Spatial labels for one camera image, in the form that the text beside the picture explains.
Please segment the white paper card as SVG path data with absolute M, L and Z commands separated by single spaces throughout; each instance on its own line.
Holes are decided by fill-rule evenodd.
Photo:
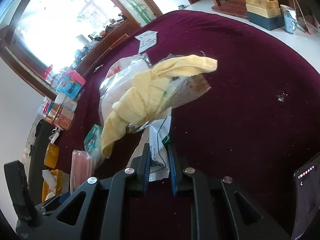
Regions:
M 139 54 L 157 44 L 157 33 L 157 31 L 147 30 L 135 37 L 139 41 Z

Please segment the teal wet wipes pack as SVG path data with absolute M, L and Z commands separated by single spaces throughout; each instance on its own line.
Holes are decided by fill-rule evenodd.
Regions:
M 84 139 L 85 151 L 89 154 L 101 153 L 101 134 L 102 127 L 95 124 Z

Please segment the pink striped packet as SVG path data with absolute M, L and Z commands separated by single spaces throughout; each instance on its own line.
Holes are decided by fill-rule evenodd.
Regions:
M 73 193 L 92 176 L 93 160 L 86 151 L 74 150 L 70 174 L 70 191 Z

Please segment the yellow rimmed cardboard tray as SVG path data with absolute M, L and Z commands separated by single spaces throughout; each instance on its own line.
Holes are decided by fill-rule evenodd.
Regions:
M 56 168 L 58 156 L 59 147 L 50 142 L 43 161 L 42 202 L 69 192 L 69 174 Z

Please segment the red lid jar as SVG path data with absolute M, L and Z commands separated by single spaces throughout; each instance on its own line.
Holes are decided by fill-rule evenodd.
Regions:
M 53 70 L 53 65 L 51 64 L 45 71 L 44 74 L 42 75 L 42 78 L 46 80 L 48 76 L 50 75 L 51 71 Z

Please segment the orange label clear jar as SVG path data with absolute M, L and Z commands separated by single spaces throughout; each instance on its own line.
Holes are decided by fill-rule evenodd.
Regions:
M 61 130 L 69 130 L 74 120 L 74 112 L 62 104 L 53 103 L 45 120 Z

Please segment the white green plastic packet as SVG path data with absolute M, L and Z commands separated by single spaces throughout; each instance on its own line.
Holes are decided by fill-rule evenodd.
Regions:
M 130 166 L 134 158 L 140 157 L 143 153 L 144 145 L 149 144 L 151 158 L 149 182 L 169 178 L 169 157 L 165 144 L 170 139 L 170 126 L 170 114 L 163 116 L 161 119 L 154 120 L 144 129 L 141 140 L 127 164 L 127 166 Z

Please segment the blue label snack jar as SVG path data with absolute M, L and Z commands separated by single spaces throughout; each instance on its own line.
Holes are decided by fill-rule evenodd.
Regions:
M 71 99 L 76 99 L 86 80 L 75 70 L 67 69 L 59 82 L 56 91 Z

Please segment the maroon velvet tablecloth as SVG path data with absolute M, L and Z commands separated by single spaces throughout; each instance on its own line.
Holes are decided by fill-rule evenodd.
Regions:
M 263 206 L 294 203 L 293 174 L 319 152 L 317 71 L 278 39 L 219 15 L 173 11 L 144 30 L 157 32 L 152 63 L 217 60 L 210 90 L 172 111 L 178 154 L 208 176 L 231 176 Z

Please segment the black smartphone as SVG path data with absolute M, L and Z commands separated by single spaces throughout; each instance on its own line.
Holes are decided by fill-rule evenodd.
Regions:
M 319 154 L 294 173 L 296 217 L 291 239 L 300 239 L 319 211 Z

